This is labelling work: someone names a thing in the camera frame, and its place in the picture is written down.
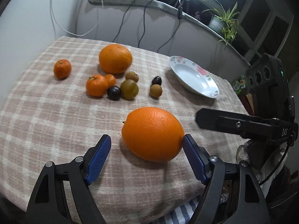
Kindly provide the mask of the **right gloved hand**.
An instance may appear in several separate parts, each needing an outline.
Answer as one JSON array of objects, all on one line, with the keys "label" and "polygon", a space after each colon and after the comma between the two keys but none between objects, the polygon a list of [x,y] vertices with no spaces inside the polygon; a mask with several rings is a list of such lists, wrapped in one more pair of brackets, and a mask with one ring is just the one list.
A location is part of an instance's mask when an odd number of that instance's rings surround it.
[{"label": "right gloved hand", "polygon": [[288,150],[287,143],[271,145],[249,140],[238,147],[236,162],[249,163],[264,195],[267,195],[272,181],[284,166]]}]

